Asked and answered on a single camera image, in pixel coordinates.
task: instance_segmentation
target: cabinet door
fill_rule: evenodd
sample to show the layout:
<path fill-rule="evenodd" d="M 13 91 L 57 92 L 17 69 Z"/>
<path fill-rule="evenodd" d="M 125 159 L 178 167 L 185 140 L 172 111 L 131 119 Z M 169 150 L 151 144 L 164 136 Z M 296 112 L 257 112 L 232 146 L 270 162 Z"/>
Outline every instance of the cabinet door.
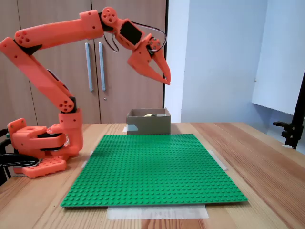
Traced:
<path fill-rule="evenodd" d="M 21 28 L 80 18 L 79 13 L 91 10 L 90 0 L 18 0 Z M 93 91 L 89 90 L 85 42 L 91 53 Z M 50 69 L 76 98 L 82 109 L 84 123 L 100 123 L 99 98 L 96 79 L 94 42 L 79 41 L 39 50 L 34 53 L 41 64 Z M 58 123 L 58 109 L 32 86 L 38 125 Z"/>
<path fill-rule="evenodd" d="M 165 30 L 165 1 L 143 0 L 91 0 L 92 9 L 101 12 L 106 6 L 113 7 L 121 19 L 129 18 L 132 21 L 150 25 Z M 140 27 L 145 33 L 152 33 L 163 41 L 162 33 Z M 105 33 L 111 41 L 111 35 Z M 97 66 L 100 108 L 102 123 L 125 123 L 126 115 L 135 108 L 161 108 L 163 100 L 163 84 L 139 75 L 127 64 L 132 51 L 122 47 L 118 42 L 120 51 L 114 53 L 106 44 L 104 38 L 95 40 L 96 61 L 99 63 L 99 46 L 103 43 L 105 91 L 101 90 L 101 71 Z M 157 65 L 151 66 L 161 75 Z"/>
<path fill-rule="evenodd" d="M 0 41 L 14 37 L 20 29 L 17 2 L 2 0 Z M 29 80 L 0 52 L 0 129 L 9 122 L 25 118 L 27 125 L 37 125 Z"/>

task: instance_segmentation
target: white wall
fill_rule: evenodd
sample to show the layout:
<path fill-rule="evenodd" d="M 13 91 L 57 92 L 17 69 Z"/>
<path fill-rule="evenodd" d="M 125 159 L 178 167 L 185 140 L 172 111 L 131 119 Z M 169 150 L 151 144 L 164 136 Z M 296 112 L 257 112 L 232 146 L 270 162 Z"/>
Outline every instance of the white wall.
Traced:
<path fill-rule="evenodd" d="M 164 106 L 172 115 L 172 123 L 181 120 L 189 4 L 190 0 L 169 0 L 166 61 L 171 69 L 171 85 L 165 87 Z"/>
<path fill-rule="evenodd" d="M 305 0 L 269 0 L 252 102 L 293 114 L 305 69 Z"/>
<path fill-rule="evenodd" d="M 266 0 L 190 0 L 182 122 L 267 131 L 271 110 L 251 103 L 266 7 Z"/>

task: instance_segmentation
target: wood grain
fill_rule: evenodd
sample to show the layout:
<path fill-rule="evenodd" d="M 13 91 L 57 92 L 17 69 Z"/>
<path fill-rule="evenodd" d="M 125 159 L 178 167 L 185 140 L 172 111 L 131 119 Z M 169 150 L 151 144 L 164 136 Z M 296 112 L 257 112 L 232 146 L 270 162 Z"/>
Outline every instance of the wood grain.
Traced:
<path fill-rule="evenodd" d="M 165 1 L 143 0 L 92 0 L 92 8 L 99 12 L 106 6 L 114 7 L 118 17 L 129 18 L 132 21 L 150 25 L 165 30 Z M 155 37 L 163 39 L 159 32 L 140 28 L 145 34 L 152 33 Z M 104 34 L 111 40 L 111 35 Z M 104 75 L 106 91 L 99 91 L 102 123 L 126 122 L 126 115 L 136 108 L 162 108 L 163 84 L 150 78 L 139 75 L 127 64 L 132 54 L 131 50 L 122 47 L 118 42 L 120 51 L 114 53 L 104 38 L 95 39 L 96 62 L 99 63 L 99 46 L 103 43 Z M 151 66 L 158 72 L 157 65 L 152 61 Z M 98 85 L 101 89 L 101 70 L 97 65 Z"/>
<path fill-rule="evenodd" d="M 288 227 L 305 226 L 304 167 L 232 124 L 194 126 Z"/>
<path fill-rule="evenodd" d="M 105 134 L 125 135 L 122 132 L 125 126 L 84 125 L 83 149 L 80 156 L 69 161 L 66 171 L 38 179 L 14 177 L 2 185 L 1 228 L 304 228 L 301 208 L 304 176 L 298 174 L 303 174 L 300 169 L 304 170 L 301 166 L 304 157 L 299 158 L 301 163 L 296 163 L 286 156 L 291 149 L 278 148 L 279 142 L 264 140 L 265 134 L 244 124 L 172 124 L 171 127 L 172 134 L 195 134 L 207 149 L 213 150 L 228 167 L 228 176 L 248 197 L 247 203 L 207 205 L 208 219 L 108 220 L 107 208 L 61 208 L 90 152 Z"/>
<path fill-rule="evenodd" d="M 2 0 L 0 6 L 0 41 L 14 37 L 20 30 L 17 2 Z M 27 125 L 37 125 L 29 80 L 0 52 L 0 129 L 25 118 Z"/>
<path fill-rule="evenodd" d="M 79 13 L 91 10 L 90 0 L 18 0 L 21 28 L 79 19 Z M 89 91 L 85 42 L 90 46 L 93 92 Z M 94 42 L 79 41 L 39 50 L 34 56 L 50 69 L 71 91 L 82 109 L 83 123 L 100 123 L 99 98 L 94 57 Z M 32 85 L 38 125 L 59 122 L 59 110 Z"/>

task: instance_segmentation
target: cardboard box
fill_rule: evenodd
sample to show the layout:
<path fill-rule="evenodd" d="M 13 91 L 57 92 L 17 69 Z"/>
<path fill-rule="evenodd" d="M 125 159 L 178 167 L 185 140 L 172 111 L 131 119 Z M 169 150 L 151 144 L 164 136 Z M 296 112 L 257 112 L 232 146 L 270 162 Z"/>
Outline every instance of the cardboard box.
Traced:
<path fill-rule="evenodd" d="M 128 135 L 169 135 L 171 115 L 165 109 L 132 109 L 127 114 Z"/>

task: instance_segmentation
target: metal handle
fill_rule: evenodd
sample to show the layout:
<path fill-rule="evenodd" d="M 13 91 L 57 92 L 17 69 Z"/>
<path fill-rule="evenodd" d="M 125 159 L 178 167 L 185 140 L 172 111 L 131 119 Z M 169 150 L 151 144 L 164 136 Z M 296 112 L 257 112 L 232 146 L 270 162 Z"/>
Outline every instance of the metal handle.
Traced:
<path fill-rule="evenodd" d="M 91 75 L 91 65 L 90 65 L 90 55 L 89 55 L 89 44 L 88 43 L 85 43 L 85 48 L 86 48 L 89 90 L 92 92 L 93 86 L 92 86 L 92 75 Z"/>
<path fill-rule="evenodd" d="M 104 61 L 103 61 L 103 46 L 99 42 L 99 53 L 100 53 L 100 68 L 101 68 L 101 81 L 102 81 L 102 90 L 106 91 L 105 87 L 105 74 L 104 74 Z"/>

